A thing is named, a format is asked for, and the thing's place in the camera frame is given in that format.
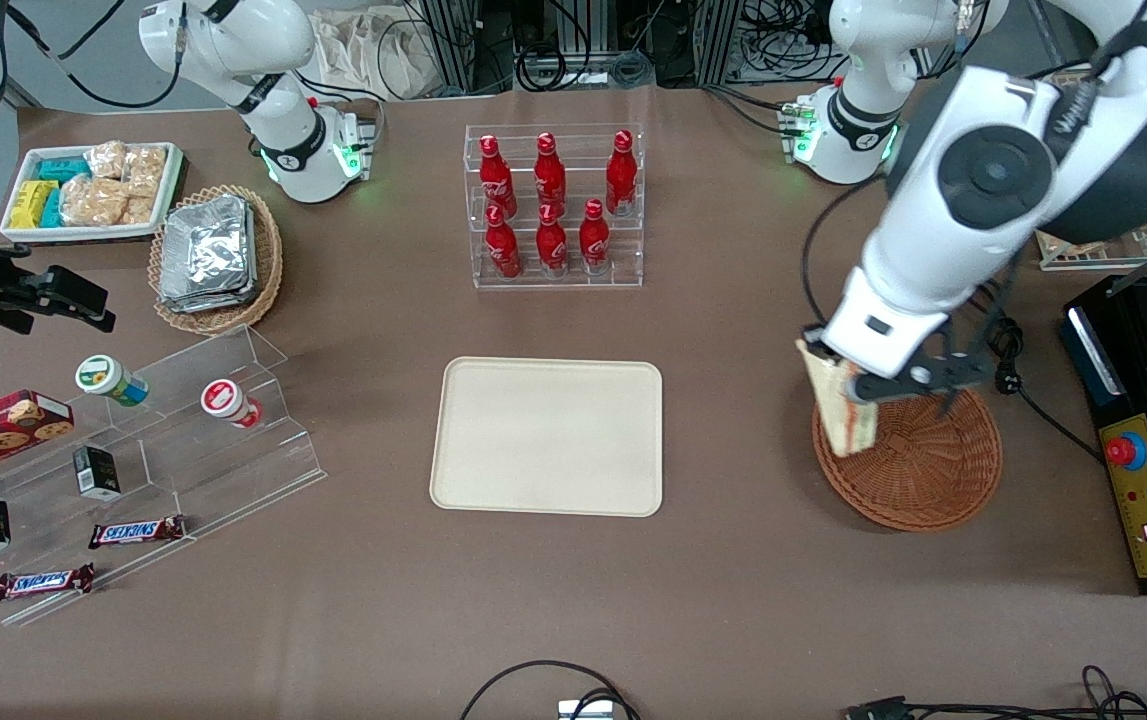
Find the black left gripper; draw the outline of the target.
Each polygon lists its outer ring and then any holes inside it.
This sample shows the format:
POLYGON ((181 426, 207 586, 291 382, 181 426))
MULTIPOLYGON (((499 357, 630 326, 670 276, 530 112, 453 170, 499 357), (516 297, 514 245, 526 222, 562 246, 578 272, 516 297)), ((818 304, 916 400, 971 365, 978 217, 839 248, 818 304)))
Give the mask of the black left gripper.
MULTIPOLYGON (((799 351, 806 357, 816 357, 820 363, 835 363, 835 352, 824 341, 826 324, 805 324, 799 334, 799 351)), ((983 350, 960 350, 954 346, 952 332, 933 332, 939 343, 937 352, 929 354, 928 343, 919 355, 919 384, 924 396, 939 396, 937 416, 947 418, 958 397, 965 389, 980 386, 992 378, 994 363, 989 352, 983 350)), ((844 386, 849 400, 856 404, 879 404, 881 378, 874 374, 853 374, 844 386)))

